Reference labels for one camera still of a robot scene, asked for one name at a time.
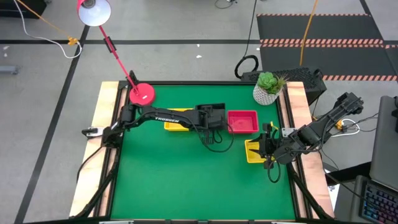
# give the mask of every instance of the keyboard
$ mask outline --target keyboard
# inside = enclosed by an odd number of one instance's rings
[[[364,184],[361,196],[366,201],[359,216],[373,223],[398,223],[398,192],[370,181]]]

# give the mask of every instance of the white cable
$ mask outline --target white cable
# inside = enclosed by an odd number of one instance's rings
[[[53,44],[57,44],[57,45],[61,48],[61,50],[62,50],[62,52],[63,52],[63,55],[64,55],[66,58],[68,58],[68,59],[73,59],[73,58],[75,58],[75,57],[78,57],[78,56],[81,54],[81,45],[80,45],[80,42],[79,42],[79,41],[77,42],[77,44],[79,45],[79,49],[80,49],[80,50],[79,50],[79,53],[78,53],[76,56],[68,57],[68,56],[66,55],[66,53],[65,53],[65,51],[64,51],[64,49],[63,49],[63,47],[62,47],[59,43],[57,43],[57,42],[55,42],[55,41],[52,41],[52,40],[48,40],[48,39],[46,39],[46,38],[44,38],[44,37],[35,37],[35,36],[33,36],[33,35],[28,34],[27,31],[26,31],[26,27],[25,27],[24,15],[22,14],[22,11],[21,11],[21,9],[20,9],[19,6],[18,6],[17,1],[14,0],[14,2],[15,2],[15,5],[17,6],[17,8],[18,8],[19,14],[21,15],[22,25],[24,26],[24,31],[25,31],[25,34],[26,34],[26,35],[28,35],[29,37],[36,38],[36,39],[46,40],[46,41],[49,41],[49,42],[51,42],[51,43],[53,43]]]
[[[348,119],[348,118],[346,118],[346,119],[342,119],[342,120],[341,120],[342,124],[343,124],[343,122],[344,122],[344,121],[351,121],[353,124],[355,124],[355,125],[356,125],[356,129],[357,129],[357,131],[356,131],[356,132],[354,132],[354,133],[337,134],[337,135],[334,135],[334,136],[332,136],[332,137],[339,137],[339,136],[349,136],[349,135],[354,135],[354,134],[358,134],[358,133],[361,131],[361,129],[359,128],[359,125],[358,125],[358,124],[356,124],[356,122],[355,122],[355,121],[353,121],[352,119]]]

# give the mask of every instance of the potted plant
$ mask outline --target potted plant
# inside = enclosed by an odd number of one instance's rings
[[[285,77],[277,77],[271,72],[263,72],[253,90],[253,97],[260,105],[270,105],[278,98],[286,84]]]

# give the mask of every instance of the yellow tray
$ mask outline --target yellow tray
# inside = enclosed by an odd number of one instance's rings
[[[186,110],[192,110],[192,108],[174,108],[169,110],[186,111]],[[164,129],[168,131],[189,131],[188,128],[184,128],[181,124],[171,123],[171,122],[165,122]]]
[[[248,163],[263,163],[267,159],[261,158],[259,154],[250,151],[249,149],[255,149],[259,150],[260,149],[260,144],[258,142],[250,142],[251,139],[245,140],[244,141],[244,149],[246,151],[246,159]]]

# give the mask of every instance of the red lamp base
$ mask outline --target red lamp base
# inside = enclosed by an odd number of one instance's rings
[[[154,87],[146,83],[138,84],[136,91],[130,91],[130,101],[141,106],[151,105],[155,101]]]

